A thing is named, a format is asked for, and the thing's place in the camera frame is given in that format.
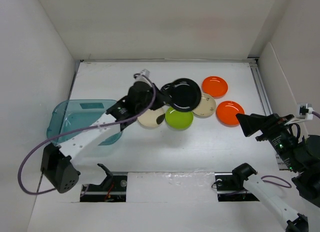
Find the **black plate with rim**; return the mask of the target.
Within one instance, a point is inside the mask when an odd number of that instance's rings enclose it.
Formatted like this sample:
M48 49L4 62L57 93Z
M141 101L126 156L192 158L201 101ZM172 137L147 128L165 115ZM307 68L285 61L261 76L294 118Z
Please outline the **black plate with rim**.
M179 78L168 89L171 107L179 112L191 112L201 101L202 92L198 84L189 78Z

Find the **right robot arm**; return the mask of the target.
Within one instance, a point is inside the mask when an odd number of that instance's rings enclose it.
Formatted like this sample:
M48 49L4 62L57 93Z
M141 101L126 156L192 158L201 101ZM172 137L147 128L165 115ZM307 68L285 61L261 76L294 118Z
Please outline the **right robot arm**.
M255 196L270 211L285 232L318 232L320 230L320 137L318 135L297 134L292 127L310 120L292 114L268 116L238 113L236 118L245 137L261 132L255 139L267 141L285 166L296 174L292 177L292 187L304 205L304 212L287 203L273 183L266 182L248 163L232 170L231 183L237 189L243 189Z

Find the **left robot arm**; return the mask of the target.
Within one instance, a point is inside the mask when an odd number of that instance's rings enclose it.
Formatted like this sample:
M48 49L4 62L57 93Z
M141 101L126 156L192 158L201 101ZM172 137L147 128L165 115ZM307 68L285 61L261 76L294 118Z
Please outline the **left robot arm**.
M85 154L129 125L147 110L157 110L172 98L160 91L147 78L135 81L128 94L109 107L89 127L73 131L74 137L60 144L48 144L43 149L41 171L60 193L66 193L79 181L77 167Z

